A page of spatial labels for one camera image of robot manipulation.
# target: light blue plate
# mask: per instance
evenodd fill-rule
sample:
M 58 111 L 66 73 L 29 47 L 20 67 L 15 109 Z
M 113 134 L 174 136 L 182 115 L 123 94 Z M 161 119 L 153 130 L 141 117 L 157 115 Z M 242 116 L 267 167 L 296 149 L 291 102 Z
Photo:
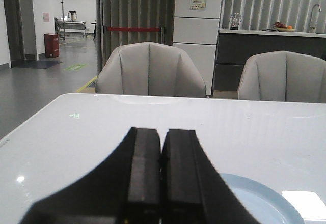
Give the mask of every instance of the light blue plate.
M 221 176 L 261 224 L 305 224 L 297 210 L 277 192 L 245 177 L 231 174 Z

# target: red trash bin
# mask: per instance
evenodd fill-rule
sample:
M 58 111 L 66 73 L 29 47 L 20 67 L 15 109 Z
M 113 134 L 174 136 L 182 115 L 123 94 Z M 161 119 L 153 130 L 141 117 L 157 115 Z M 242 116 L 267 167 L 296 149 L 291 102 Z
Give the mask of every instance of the red trash bin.
M 44 34 L 45 56 L 55 58 L 59 56 L 59 34 Z

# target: green floor sign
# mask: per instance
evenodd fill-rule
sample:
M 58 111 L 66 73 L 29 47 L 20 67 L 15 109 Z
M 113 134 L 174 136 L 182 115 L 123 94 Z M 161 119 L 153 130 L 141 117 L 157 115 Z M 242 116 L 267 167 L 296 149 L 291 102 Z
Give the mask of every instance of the green floor sign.
M 76 65 L 69 66 L 69 67 L 65 68 L 64 70 L 79 70 L 84 66 L 86 66 L 86 64 L 76 64 Z

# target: red barrier rope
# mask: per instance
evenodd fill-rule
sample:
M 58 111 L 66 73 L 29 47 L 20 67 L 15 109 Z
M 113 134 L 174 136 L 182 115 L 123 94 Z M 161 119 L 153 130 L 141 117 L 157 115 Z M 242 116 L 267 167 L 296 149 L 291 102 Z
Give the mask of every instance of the red barrier rope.
M 128 27 L 108 27 L 112 32 L 161 32 L 161 28 L 128 28 Z

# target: gray floor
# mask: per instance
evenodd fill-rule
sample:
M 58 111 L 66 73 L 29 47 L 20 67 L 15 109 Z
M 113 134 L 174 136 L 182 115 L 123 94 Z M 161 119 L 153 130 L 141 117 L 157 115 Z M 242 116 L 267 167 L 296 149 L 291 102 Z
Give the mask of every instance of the gray floor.
M 48 69 L 18 68 L 0 70 L 0 138 L 61 94 L 72 93 L 96 76 L 96 42 L 93 37 L 70 34 L 60 41 L 57 58 L 62 61 Z M 78 70 L 64 70 L 86 64 Z

